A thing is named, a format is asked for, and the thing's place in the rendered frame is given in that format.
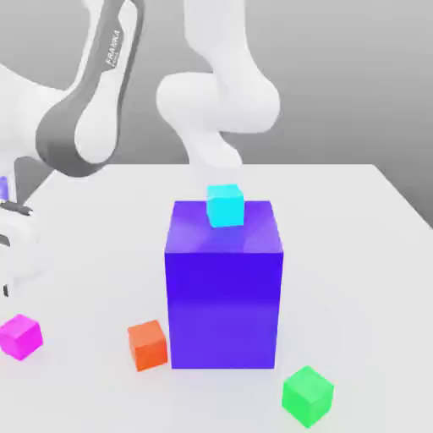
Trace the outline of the small green cube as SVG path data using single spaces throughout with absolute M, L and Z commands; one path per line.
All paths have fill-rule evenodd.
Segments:
M 282 407 L 310 428 L 330 411 L 333 395 L 334 385 L 306 365 L 283 382 Z

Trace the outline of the large blue box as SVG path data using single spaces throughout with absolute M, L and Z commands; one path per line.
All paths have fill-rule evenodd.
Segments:
M 175 202 L 164 251 L 174 369 L 274 367 L 283 256 L 270 202 L 246 202 L 243 225 L 219 228 L 205 202 Z

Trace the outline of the small orange cube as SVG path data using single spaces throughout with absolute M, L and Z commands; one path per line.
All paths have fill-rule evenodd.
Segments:
M 159 321 L 128 328 L 129 348 L 137 371 L 147 370 L 167 362 L 167 340 Z

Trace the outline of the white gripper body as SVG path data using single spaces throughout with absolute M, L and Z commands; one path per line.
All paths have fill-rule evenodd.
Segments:
M 0 216 L 0 299 L 16 299 L 42 273 L 39 224 L 34 216 Z

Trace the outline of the small cyan cube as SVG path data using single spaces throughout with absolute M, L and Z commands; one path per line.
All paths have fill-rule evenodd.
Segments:
M 210 185 L 206 191 L 206 214 L 212 227 L 244 224 L 244 195 L 237 184 Z

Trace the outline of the small magenta cube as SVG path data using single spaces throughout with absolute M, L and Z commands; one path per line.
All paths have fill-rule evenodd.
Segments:
M 0 349 L 17 359 L 24 360 L 43 344 L 38 321 L 18 314 L 0 326 Z

